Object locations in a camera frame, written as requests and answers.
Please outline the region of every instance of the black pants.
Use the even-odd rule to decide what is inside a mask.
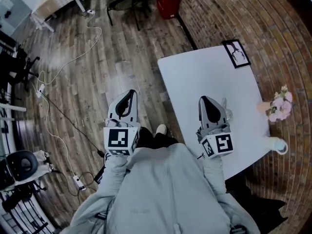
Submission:
[[[152,133],[147,128],[141,127],[140,138],[138,139],[136,148],[147,147],[158,149],[161,147],[169,147],[176,143],[178,143],[178,141],[175,138],[171,138],[160,133],[153,137]]]

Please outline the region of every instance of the shoe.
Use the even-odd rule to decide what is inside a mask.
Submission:
[[[157,127],[156,134],[160,133],[163,135],[167,135],[167,132],[168,132],[168,128],[166,127],[166,125],[161,124]]]

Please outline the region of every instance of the white cable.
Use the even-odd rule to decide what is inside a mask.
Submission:
[[[47,111],[47,115],[46,115],[46,117],[45,117],[45,128],[47,129],[48,133],[49,133],[51,136],[56,137],[56,138],[59,138],[61,141],[63,141],[63,143],[64,143],[64,145],[65,145],[65,148],[66,148],[66,156],[67,156],[68,163],[69,163],[69,165],[70,165],[70,168],[71,168],[71,170],[72,170],[73,175],[75,176],[75,173],[74,173],[72,164],[70,163],[69,158],[68,158],[68,148],[67,148],[67,145],[66,145],[65,141],[64,141],[61,137],[59,137],[59,136],[57,136],[57,135],[53,135],[53,134],[49,131],[49,129],[48,129],[47,120],[48,120],[48,115],[49,115],[49,110],[50,110],[50,103],[48,102],[48,100],[47,100],[45,97],[42,96],[42,94],[41,94],[41,97],[48,103],[48,111]]]
[[[39,82],[41,82],[41,83],[44,84],[44,85],[50,85],[50,84],[56,79],[56,77],[60,74],[60,72],[63,70],[63,68],[64,68],[66,65],[68,65],[68,64],[71,63],[72,61],[77,60],[78,58],[80,58],[80,57],[86,55],[86,54],[97,44],[98,40],[100,39],[100,37],[101,37],[101,35],[102,35],[103,30],[102,30],[100,27],[89,27],[89,26],[88,26],[89,21],[90,21],[95,15],[96,15],[96,14],[95,14],[95,12],[94,12],[93,16],[92,16],[91,18],[89,18],[89,20],[86,22],[86,27],[87,27],[88,29],[99,29],[99,30],[101,31],[101,33],[100,33],[100,35],[98,36],[96,42],[95,42],[95,43],[91,46],[91,48],[88,49],[85,53],[83,53],[82,55],[80,55],[80,56],[76,57],[75,59],[72,59],[71,61],[69,61],[69,62],[67,62],[66,64],[64,64],[64,65],[62,66],[62,68],[58,71],[58,73],[56,74],[56,76],[55,76],[50,82],[46,82],[46,80],[45,80],[45,72],[42,70],[42,71],[39,73],[38,78],[36,77],[36,78],[37,78],[37,85],[36,85],[36,88],[35,88],[34,84],[31,83],[31,84],[33,85],[34,89],[35,89],[35,92],[38,91],[38,83],[39,83]],[[43,73],[43,81],[39,79],[42,73]],[[51,136],[56,137],[56,138],[59,138],[59,139],[64,143],[65,148],[66,148],[67,161],[68,161],[68,163],[69,163],[69,165],[70,165],[70,168],[71,168],[71,170],[72,170],[73,175],[75,176],[75,173],[74,173],[72,164],[71,164],[70,161],[69,161],[69,157],[68,157],[68,148],[67,148],[67,145],[66,145],[65,141],[64,141],[61,137],[52,134],[52,133],[49,131],[49,129],[48,129],[47,120],[48,120],[48,115],[49,115],[49,110],[50,110],[50,104],[49,104],[48,100],[47,100],[45,97],[42,96],[42,94],[41,94],[41,97],[48,103],[48,111],[47,111],[47,115],[46,115],[46,117],[45,117],[45,128],[47,129],[48,133],[49,133]]]
[[[40,74],[39,74],[39,77],[38,77],[38,82],[41,82],[41,83],[43,83],[44,85],[50,85],[50,84],[56,79],[56,77],[59,75],[59,73],[63,70],[63,68],[64,68],[66,65],[68,65],[68,64],[71,63],[72,61],[77,60],[78,58],[84,56],[85,54],[87,54],[87,53],[97,44],[98,40],[100,39],[100,37],[101,37],[101,35],[102,35],[102,31],[103,31],[103,30],[102,30],[100,27],[89,27],[89,26],[88,26],[89,21],[90,21],[95,15],[96,15],[96,14],[95,14],[95,11],[94,11],[93,16],[92,16],[91,18],[89,18],[89,20],[87,21],[86,27],[87,27],[88,29],[99,29],[99,30],[101,31],[101,33],[100,33],[100,35],[98,36],[96,42],[91,46],[91,48],[88,49],[88,50],[87,50],[85,53],[83,53],[82,55],[80,55],[80,56],[76,57],[75,59],[72,59],[72,60],[69,61],[68,63],[64,64],[64,65],[62,66],[62,68],[58,71],[58,73],[56,74],[56,76],[55,76],[50,82],[46,82],[46,80],[45,80],[45,72],[44,72],[44,71],[41,71]],[[43,81],[39,79],[41,73],[44,73]]]

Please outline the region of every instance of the pink flower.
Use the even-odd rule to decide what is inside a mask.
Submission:
[[[281,119],[284,116],[284,113],[280,111],[279,109],[277,109],[274,114],[276,114],[276,117],[278,119]]]
[[[288,100],[289,102],[293,101],[293,96],[292,96],[291,92],[287,92],[285,94],[285,99]]]
[[[277,120],[277,114],[270,114],[269,115],[269,120],[271,121],[271,122],[276,122],[276,120]]]
[[[283,114],[289,114],[292,110],[292,104],[289,101],[284,101],[281,109]]]
[[[278,98],[276,98],[276,99],[273,101],[273,105],[274,105],[275,107],[277,107],[277,109],[280,109],[280,108],[282,107],[283,103],[284,103],[284,100],[283,100],[283,98],[281,98],[281,97],[278,97]]]
[[[281,120],[284,120],[284,119],[286,119],[289,115],[290,115],[290,113],[288,113],[288,114],[283,113],[280,119],[281,119]]]

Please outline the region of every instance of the tabletop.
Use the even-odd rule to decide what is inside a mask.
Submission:
[[[269,124],[256,109],[262,98],[249,65],[235,69],[223,46],[162,58],[158,65],[185,144],[194,151],[202,148],[195,134],[200,127],[200,97],[209,96],[219,104],[227,99],[227,108],[233,112],[229,123],[234,152],[222,157],[225,179],[269,151],[262,144],[262,138],[269,136]]]

